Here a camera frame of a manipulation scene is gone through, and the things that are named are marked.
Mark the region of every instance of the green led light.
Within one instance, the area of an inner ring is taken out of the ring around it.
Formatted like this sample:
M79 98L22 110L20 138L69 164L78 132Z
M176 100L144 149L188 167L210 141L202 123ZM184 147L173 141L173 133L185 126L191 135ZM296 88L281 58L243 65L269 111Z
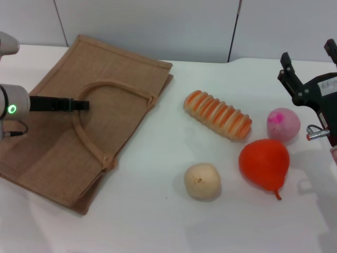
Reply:
M13 114L14 112L16 112L16 106L15 105L10 105L9 107L8 107L8 112L10 113L10 114Z

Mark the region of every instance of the burlap tote bag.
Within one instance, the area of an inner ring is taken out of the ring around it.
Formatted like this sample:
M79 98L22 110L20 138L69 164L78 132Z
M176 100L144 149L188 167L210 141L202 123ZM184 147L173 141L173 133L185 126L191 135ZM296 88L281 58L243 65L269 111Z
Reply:
M90 110L31 112L28 134L0 142L0 176L86 214L118 152L172 79L171 67L79 36L30 95L89 100Z

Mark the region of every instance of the pear stem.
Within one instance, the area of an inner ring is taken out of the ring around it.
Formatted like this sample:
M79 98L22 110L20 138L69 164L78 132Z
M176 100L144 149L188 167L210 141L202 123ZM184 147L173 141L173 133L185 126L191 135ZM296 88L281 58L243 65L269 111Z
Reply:
M276 196L277 200L281 200L282 199L281 196L279 195L279 191L278 190L275 190L274 193L275 193L275 196Z

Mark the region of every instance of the toy bread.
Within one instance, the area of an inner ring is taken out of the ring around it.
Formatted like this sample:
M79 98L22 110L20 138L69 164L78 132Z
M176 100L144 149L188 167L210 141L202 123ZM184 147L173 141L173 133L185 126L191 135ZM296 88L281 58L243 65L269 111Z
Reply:
M184 109L206 127L233 141L244 140L251 131L252 120L248 115L207 92L192 92L184 102Z

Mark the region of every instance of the pink peach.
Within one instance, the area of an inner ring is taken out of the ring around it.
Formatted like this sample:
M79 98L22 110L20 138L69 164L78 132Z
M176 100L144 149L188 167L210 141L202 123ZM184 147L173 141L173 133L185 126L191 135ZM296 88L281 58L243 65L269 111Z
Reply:
M301 121L292 110L277 108L268 115L267 131L270 139L289 142L298 134L300 128Z

